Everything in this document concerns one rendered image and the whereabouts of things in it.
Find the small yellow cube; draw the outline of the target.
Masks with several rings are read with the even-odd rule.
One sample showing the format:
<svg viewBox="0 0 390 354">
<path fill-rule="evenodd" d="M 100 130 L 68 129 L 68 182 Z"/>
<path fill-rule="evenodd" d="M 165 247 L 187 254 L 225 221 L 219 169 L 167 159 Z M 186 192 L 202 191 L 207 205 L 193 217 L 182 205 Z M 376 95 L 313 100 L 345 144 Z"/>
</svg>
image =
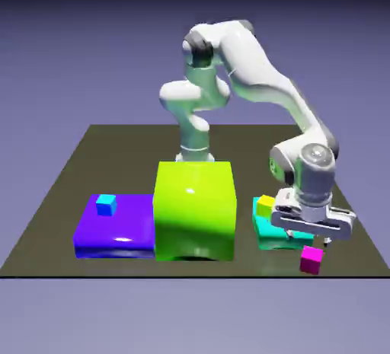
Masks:
<svg viewBox="0 0 390 354">
<path fill-rule="evenodd" d="M 268 195 L 262 195 L 256 202 L 256 215 L 270 220 L 275 198 Z"/>
</svg>

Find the small blue cube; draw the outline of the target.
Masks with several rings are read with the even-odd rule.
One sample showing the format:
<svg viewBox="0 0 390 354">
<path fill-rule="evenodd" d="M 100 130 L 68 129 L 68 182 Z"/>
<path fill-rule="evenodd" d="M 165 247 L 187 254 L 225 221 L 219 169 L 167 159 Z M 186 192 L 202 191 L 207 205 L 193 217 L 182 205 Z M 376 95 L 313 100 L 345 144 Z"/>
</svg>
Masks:
<svg viewBox="0 0 390 354">
<path fill-rule="evenodd" d="M 117 197 L 112 194 L 100 194 L 95 206 L 98 215 L 113 216 L 117 210 Z"/>
</svg>

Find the small magenta cube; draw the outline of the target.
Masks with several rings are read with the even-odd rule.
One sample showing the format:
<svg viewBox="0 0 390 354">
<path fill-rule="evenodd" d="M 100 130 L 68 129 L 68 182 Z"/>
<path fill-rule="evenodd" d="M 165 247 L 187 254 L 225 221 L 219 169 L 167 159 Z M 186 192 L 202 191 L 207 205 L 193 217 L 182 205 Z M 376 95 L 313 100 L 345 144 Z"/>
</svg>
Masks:
<svg viewBox="0 0 390 354">
<path fill-rule="evenodd" d="M 303 273 L 318 275 L 323 256 L 324 251 L 322 249 L 305 245 L 300 257 L 300 271 Z"/>
</svg>

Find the large teal box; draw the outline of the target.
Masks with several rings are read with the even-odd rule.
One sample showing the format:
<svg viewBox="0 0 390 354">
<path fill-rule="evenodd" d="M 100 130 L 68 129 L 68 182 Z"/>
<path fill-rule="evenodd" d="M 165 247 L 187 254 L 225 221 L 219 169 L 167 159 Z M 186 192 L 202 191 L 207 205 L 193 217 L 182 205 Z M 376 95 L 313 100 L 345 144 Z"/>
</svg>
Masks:
<svg viewBox="0 0 390 354">
<path fill-rule="evenodd" d="M 288 238 L 287 233 L 282 228 L 272 226 L 269 220 L 258 215 L 258 200 L 259 196 L 255 196 L 253 198 L 252 222 L 260 250 L 301 250 L 305 245 L 312 245 L 314 240 L 314 236 L 312 234 L 294 231 L 293 237 Z"/>
</svg>

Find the large lime green box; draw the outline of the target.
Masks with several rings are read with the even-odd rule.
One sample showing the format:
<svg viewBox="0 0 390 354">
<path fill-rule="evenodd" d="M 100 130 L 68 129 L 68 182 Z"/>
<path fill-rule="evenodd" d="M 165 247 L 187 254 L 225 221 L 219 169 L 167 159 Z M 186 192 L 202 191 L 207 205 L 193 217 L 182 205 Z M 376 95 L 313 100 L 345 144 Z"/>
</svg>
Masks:
<svg viewBox="0 0 390 354">
<path fill-rule="evenodd" d="M 237 198 L 228 161 L 161 161 L 153 196 L 158 261 L 232 261 Z"/>
</svg>

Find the large purple box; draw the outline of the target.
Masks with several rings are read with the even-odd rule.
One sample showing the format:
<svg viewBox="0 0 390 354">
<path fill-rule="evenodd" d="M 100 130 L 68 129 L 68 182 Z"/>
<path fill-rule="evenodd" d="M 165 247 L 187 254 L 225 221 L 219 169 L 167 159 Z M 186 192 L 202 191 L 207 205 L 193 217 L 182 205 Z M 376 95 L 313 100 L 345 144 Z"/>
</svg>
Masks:
<svg viewBox="0 0 390 354">
<path fill-rule="evenodd" d="M 73 235 L 77 258 L 155 257 L 152 194 L 117 194 L 113 216 L 100 216 L 92 194 Z"/>
</svg>

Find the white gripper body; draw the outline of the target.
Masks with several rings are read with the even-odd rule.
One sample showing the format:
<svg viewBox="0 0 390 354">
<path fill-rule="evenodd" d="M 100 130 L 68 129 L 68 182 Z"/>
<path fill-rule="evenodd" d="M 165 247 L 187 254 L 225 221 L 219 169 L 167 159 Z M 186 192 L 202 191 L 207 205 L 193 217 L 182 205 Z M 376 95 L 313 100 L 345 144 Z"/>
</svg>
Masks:
<svg viewBox="0 0 390 354">
<path fill-rule="evenodd" d="M 354 212 L 333 206 L 326 207 L 325 218 L 317 222 L 309 222 L 287 206 L 277 206 L 271 214 L 271 224 L 285 230 L 305 232 L 331 240 L 348 240 L 352 234 L 356 219 Z"/>
</svg>

